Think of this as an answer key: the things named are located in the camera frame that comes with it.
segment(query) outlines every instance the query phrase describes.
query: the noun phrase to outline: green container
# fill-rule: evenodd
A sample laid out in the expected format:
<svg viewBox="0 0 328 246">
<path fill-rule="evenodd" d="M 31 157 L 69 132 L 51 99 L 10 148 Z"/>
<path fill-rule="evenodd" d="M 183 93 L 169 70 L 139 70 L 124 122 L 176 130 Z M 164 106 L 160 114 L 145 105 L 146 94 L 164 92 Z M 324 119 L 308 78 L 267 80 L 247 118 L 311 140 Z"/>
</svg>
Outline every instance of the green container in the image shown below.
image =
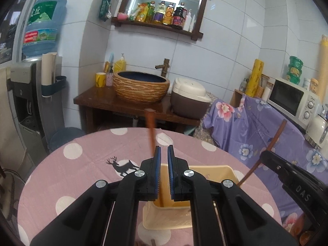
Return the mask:
<svg viewBox="0 0 328 246">
<path fill-rule="evenodd" d="M 300 78 L 302 75 L 302 70 L 300 68 L 288 65 L 288 73 L 293 74 L 295 77 Z"/>
<path fill-rule="evenodd" d="M 295 68 L 302 69 L 303 62 L 301 59 L 298 59 L 295 56 L 290 56 L 289 57 L 289 64 Z"/>
<path fill-rule="evenodd" d="M 286 80 L 288 80 L 291 83 L 294 83 L 296 85 L 298 85 L 300 82 L 300 79 L 291 73 L 287 73 Z"/>
</svg>

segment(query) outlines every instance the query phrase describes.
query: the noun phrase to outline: blue water bottle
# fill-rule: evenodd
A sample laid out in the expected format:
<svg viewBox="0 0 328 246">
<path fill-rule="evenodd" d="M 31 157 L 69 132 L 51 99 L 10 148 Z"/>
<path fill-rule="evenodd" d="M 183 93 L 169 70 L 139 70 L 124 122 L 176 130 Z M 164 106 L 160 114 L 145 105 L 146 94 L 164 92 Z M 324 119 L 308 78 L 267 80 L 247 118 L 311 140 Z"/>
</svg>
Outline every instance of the blue water bottle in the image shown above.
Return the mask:
<svg viewBox="0 0 328 246">
<path fill-rule="evenodd" d="M 22 52 L 28 56 L 56 51 L 67 0 L 36 0 L 25 29 Z"/>
</svg>

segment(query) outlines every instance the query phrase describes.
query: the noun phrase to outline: white polka dot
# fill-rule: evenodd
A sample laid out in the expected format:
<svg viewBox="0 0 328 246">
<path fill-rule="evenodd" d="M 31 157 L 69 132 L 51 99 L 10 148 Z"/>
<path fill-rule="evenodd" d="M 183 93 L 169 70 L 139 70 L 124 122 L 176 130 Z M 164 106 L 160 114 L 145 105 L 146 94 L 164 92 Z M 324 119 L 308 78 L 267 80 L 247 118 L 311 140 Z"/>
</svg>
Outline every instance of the white polka dot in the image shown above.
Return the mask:
<svg viewBox="0 0 328 246">
<path fill-rule="evenodd" d="M 30 180 L 31 180 L 31 175 L 30 175 L 30 176 L 28 177 L 28 179 L 26 180 L 25 185 L 26 185 L 27 183 L 29 183 Z"/>
<path fill-rule="evenodd" d="M 206 141 L 202 141 L 202 146 L 207 151 L 216 151 L 216 146 L 214 146 Z"/>
<path fill-rule="evenodd" d="M 70 196 L 63 196 L 56 202 L 56 213 L 60 215 L 68 206 L 75 201 L 75 198 Z"/>
<path fill-rule="evenodd" d="M 243 174 L 242 172 L 240 172 L 240 171 L 238 171 L 238 170 L 234 170 L 233 172 L 234 172 L 235 176 L 237 177 L 237 179 L 238 179 L 239 181 L 241 181 L 241 180 L 243 179 L 244 174 Z"/>
<path fill-rule="evenodd" d="M 139 224 L 137 232 L 140 239 L 148 245 L 151 245 L 151 240 L 154 239 L 156 245 L 161 246 L 167 243 L 171 238 L 171 230 L 145 229 L 142 222 Z"/>
<path fill-rule="evenodd" d="M 82 147 L 78 143 L 70 143 L 64 147 L 64 156 L 67 159 L 79 158 L 82 152 Z"/>
<path fill-rule="evenodd" d="M 124 135 L 128 132 L 128 128 L 110 129 L 115 135 Z"/>
<path fill-rule="evenodd" d="M 22 241 L 22 243 L 24 243 L 26 246 L 29 246 L 30 241 L 28 240 L 25 230 L 23 229 L 23 227 L 20 224 L 18 224 L 18 232 L 19 232 L 19 237 L 20 237 L 20 240 Z"/>
<path fill-rule="evenodd" d="M 263 208 L 263 210 L 265 210 L 265 212 L 267 212 L 269 215 L 271 215 L 271 217 L 274 216 L 274 211 L 270 204 L 265 203 L 262 205 L 262 208 Z"/>
<path fill-rule="evenodd" d="M 173 144 L 173 140 L 163 132 L 158 133 L 156 135 L 156 140 L 160 145 L 163 145 L 163 146 L 169 146 L 170 144 Z"/>
</svg>

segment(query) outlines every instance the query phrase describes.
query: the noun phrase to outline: wooden shelf frame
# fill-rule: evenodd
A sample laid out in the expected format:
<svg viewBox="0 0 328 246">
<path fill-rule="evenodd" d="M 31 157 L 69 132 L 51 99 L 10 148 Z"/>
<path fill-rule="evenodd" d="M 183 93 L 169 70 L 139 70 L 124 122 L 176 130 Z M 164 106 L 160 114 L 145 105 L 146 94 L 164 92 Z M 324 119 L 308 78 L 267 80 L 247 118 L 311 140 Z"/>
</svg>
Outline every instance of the wooden shelf frame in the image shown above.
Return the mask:
<svg viewBox="0 0 328 246">
<path fill-rule="evenodd" d="M 125 12 L 126 7 L 128 5 L 129 0 L 122 0 L 122 3 L 119 8 L 119 12 Z M 162 30 L 168 30 L 176 33 L 180 33 L 186 36 L 190 36 L 193 41 L 197 41 L 199 38 L 203 37 L 203 33 L 201 33 L 200 26 L 202 24 L 204 12 L 205 12 L 205 7 L 206 7 L 206 2 L 207 0 L 202 0 L 199 6 L 195 26 L 192 32 L 184 31 L 181 29 L 176 29 L 172 28 L 171 26 L 167 25 L 160 25 L 160 24 L 153 24 L 153 23 L 145 23 L 145 22 L 140 22 L 140 21 L 129 21 L 129 20 L 123 20 L 119 21 L 117 20 L 117 17 L 112 18 L 112 24 L 115 25 L 115 27 L 120 27 L 122 24 L 124 25 L 135 25 L 135 26 L 145 26 L 145 27 L 150 27 L 150 28 L 157 28 L 157 29 L 162 29 Z"/>
</svg>

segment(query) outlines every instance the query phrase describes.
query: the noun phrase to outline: yellow soap bottle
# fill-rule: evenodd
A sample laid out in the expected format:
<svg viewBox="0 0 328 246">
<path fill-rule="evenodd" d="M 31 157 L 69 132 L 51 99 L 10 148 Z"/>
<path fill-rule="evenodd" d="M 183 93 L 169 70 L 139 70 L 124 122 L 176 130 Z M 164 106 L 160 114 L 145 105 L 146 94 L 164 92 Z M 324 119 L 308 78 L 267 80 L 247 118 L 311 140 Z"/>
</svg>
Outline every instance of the yellow soap bottle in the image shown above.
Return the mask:
<svg viewBox="0 0 328 246">
<path fill-rule="evenodd" d="M 126 62 L 124 60 L 124 54 L 122 54 L 122 57 L 120 60 L 116 61 L 114 68 L 113 68 L 113 72 L 121 72 L 121 71 L 125 71 L 126 70 Z"/>
</svg>

